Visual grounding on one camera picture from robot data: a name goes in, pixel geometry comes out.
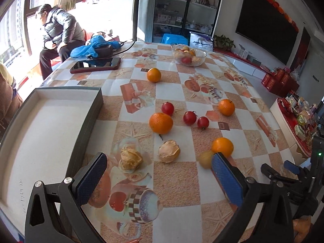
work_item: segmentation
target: television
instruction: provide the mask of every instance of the television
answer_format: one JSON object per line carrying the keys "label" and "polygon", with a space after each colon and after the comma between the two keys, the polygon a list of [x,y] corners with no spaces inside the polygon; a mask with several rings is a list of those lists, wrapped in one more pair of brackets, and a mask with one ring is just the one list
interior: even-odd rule
{"label": "television", "polygon": [[243,0],[235,32],[258,44],[285,65],[298,34],[267,0]]}

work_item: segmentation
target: smartphone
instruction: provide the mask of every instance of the smartphone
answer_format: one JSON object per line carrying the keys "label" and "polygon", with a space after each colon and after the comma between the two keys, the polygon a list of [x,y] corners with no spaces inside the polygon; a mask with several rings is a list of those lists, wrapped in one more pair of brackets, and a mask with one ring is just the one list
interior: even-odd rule
{"label": "smartphone", "polygon": [[78,61],[71,69],[70,73],[93,72],[102,70],[116,70],[119,67],[120,58],[102,58]]}

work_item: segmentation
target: red phone case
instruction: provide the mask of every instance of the red phone case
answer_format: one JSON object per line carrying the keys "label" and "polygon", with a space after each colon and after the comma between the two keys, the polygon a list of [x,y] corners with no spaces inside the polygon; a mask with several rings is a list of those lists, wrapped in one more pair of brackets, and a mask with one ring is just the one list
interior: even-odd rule
{"label": "red phone case", "polygon": [[94,71],[104,71],[104,70],[116,70],[119,68],[121,58],[119,58],[117,65],[113,67],[95,67],[95,68],[80,68],[80,69],[73,69],[73,67],[70,69],[71,74],[76,74],[76,73],[83,73],[83,72],[94,72]]}

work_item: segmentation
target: brown jacket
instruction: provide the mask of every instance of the brown jacket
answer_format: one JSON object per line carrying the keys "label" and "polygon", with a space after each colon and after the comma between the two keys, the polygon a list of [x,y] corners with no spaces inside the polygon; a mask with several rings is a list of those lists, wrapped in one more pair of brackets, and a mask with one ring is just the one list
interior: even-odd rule
{"label": "brown jacket", "polygon": [[18,93],[13,97],[13,88],[4,77],[5,75],[0,72],[0,141],[16,111],[23,103]]}

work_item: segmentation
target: black puffer jacket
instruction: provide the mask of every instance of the black puffer jacket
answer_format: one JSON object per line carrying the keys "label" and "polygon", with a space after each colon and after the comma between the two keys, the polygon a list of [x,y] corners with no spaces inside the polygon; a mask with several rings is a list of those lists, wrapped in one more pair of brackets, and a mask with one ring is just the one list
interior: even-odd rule
{"label": "black puffer jacket", "polygon": [[42,27],[44,43],[53,41],[56,47],[63,41],[84,41],[84,32],[75,17],[62,8],[54,6],[49,12],[45,25]]}

